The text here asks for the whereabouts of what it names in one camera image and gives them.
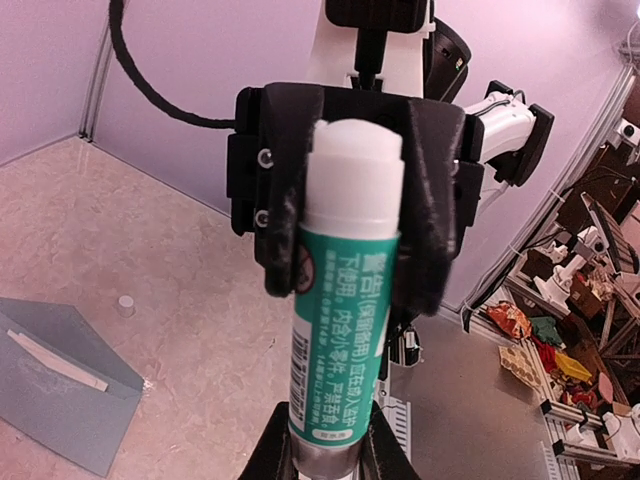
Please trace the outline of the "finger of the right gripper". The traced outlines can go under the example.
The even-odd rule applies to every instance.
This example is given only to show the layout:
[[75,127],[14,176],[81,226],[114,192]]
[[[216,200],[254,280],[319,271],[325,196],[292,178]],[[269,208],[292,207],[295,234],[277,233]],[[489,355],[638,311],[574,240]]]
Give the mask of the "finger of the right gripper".
[[324,88],[274,83],[262,100],[262,137],[271,151],[268,223],[263,235],[265,287],[285,298],[293,290],[296,231],[304,203],[304,176],[314,125],[324,109]]
[[397,132],[405,164],[394,302],[432,315],[441,304],[456,244],[454,161],[465,114],[451,104],[406,98]]

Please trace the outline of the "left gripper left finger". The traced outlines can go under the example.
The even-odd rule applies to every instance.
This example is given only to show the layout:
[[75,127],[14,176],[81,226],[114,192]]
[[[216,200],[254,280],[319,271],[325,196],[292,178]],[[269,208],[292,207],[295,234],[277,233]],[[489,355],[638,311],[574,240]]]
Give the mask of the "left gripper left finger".
[[291,480],[295,466],[291,454],[289,403],[280,402],[242,471],[242,480]]

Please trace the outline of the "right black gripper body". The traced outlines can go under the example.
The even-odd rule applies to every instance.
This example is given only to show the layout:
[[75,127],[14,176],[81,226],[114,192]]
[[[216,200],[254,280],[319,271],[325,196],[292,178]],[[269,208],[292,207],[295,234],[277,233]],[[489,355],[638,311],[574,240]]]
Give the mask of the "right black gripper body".
[[[271,151],[264,145],[262,137],[265,87],[247,87],[238,94],[235,128],[227,143],[226,180],[227,196],[231,201],[232,229],[238,235],[255,235],[255,258],[261,265],[264,265],[263,235],[268,223],[267,195],[273,166]],[[325,100],[319,120],[365,120],[398,135],[398,105],[406,98],[415,98],[343,87],[321,87],[324,88]],[[477,117],[464,114],[465,130],[453,169],[456,213],[453,259],[460,251],[466,229],[473,224],[483,173],[480,151],[485,128]]]

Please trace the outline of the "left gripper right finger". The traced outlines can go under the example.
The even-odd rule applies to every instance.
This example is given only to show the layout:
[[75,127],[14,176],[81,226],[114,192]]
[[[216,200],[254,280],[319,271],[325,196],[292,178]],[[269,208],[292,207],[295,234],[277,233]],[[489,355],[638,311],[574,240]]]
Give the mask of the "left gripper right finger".
[[391,429],[384,409],[373,403],[370,423],[362,445],[362,478],[371,480],[417,479]]

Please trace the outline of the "small green white glue stick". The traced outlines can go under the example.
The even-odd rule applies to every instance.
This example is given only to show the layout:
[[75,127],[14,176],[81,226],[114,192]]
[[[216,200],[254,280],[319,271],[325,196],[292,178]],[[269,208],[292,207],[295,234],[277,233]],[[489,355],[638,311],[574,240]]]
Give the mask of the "small green white glue stick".
[[316,124],[299,225],[289,431],[296,469],[342,479],[368,430],[399,245],[402,139],[357,119]]

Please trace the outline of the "teal paper envelope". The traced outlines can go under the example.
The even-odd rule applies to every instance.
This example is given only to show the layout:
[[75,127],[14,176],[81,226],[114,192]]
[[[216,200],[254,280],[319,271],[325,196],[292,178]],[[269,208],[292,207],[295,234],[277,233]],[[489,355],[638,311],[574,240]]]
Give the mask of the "teal paper envelope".
[[[109,384],[97,391],[44,365],[14,342],[23,333]],[[1,418],[101,477],[111,469],[141,400],[143,379],[72,305],[2,298]]]

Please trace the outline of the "small white glue cap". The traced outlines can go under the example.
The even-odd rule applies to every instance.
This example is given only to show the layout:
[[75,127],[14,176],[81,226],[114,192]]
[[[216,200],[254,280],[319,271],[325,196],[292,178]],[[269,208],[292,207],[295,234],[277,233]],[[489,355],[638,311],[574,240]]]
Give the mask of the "small white glue cap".
[[122,295],[117,300],[117,311],[124,318],[130,318],[135,314],[135,301],[130,295]]

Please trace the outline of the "beige lined letter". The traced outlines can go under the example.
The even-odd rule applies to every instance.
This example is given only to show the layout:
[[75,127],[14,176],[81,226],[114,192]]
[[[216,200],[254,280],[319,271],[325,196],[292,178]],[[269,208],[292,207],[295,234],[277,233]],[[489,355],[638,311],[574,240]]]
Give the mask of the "beige lined letter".
[[100,392],[108,389],[107,382],[53,353],[25,334],[8,330],[7,335],[48,369]]

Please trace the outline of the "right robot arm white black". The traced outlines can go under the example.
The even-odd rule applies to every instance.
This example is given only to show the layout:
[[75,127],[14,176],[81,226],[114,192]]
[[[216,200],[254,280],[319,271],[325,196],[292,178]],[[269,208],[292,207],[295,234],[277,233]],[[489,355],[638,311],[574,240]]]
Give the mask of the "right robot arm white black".
[[450,104],[470,56],[437,22],[429,39],[398,34],[372,90],[278,82],[238,94],[227,149],[231,223],[255,234],[270,295],[296,288],[300,231],[309,227],[339,238],[397,237],[393,304],[438,310],[485,167],[523,184],[554,121],[496,81],[480,103]]

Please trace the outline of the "front aluminium rail base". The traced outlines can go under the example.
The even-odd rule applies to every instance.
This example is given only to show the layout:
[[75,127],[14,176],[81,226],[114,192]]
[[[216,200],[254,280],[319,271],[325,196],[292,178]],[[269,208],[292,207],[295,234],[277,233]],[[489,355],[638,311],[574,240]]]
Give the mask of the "front aluminium rail base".
[[374,396],[408,461],[412,458],[412,404],[391,394],[391,366],[413,368],[423,362],[422,351],[419,335],[412,325],[397,330],[394,340],[384,347]]

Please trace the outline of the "right aluminium frame post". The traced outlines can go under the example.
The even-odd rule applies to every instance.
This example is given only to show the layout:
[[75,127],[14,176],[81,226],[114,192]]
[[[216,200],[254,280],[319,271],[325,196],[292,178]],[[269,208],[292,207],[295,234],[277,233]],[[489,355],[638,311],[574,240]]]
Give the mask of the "right aluminium frame post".
[[109,26],[106,25],[101,36],[97,57],[88,84],[78,130],[78,136],[88,143],[94,141],[112,57],[113,48]]

